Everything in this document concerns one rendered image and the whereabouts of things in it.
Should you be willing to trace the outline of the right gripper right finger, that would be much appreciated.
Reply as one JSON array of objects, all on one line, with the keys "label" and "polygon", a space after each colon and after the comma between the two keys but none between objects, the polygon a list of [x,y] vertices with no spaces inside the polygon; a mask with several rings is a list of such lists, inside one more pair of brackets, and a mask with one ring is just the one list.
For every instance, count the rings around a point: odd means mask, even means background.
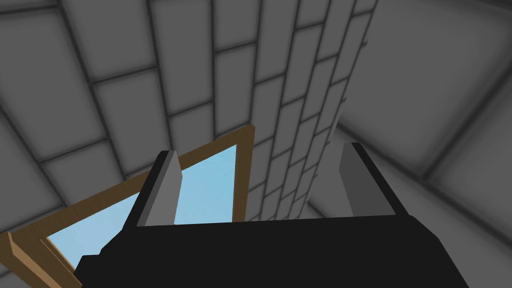
[{"label": "right gripper right finger", "polygon": [[409,214],[360,143],[343,145],[339,173],[355,217]]}]

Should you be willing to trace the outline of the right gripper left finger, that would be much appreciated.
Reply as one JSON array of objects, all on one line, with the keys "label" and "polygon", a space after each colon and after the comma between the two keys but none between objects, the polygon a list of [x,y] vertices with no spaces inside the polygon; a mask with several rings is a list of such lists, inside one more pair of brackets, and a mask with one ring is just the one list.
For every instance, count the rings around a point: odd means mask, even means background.
[{"label": "right gripper left finger", "polygon": [[159,152],[122,228],[174,225],[182,179],[177,152]]}]

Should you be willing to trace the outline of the wooden framed window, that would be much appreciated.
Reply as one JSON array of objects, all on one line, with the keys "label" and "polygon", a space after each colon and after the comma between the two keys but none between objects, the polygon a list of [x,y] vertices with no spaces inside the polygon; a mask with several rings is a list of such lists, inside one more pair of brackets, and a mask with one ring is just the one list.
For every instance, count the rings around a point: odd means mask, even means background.
[{"label": "wooden framed window", "polygon": [[[182,183],[175,224],[245,220],[255,127],[244,125],[182,155]],[[86,288],[77,267],[50,236],[93,218],[120,212],[127,219],[149,171],[47,215],[15,232],[0,234],[0,264],[31,288]]]}]

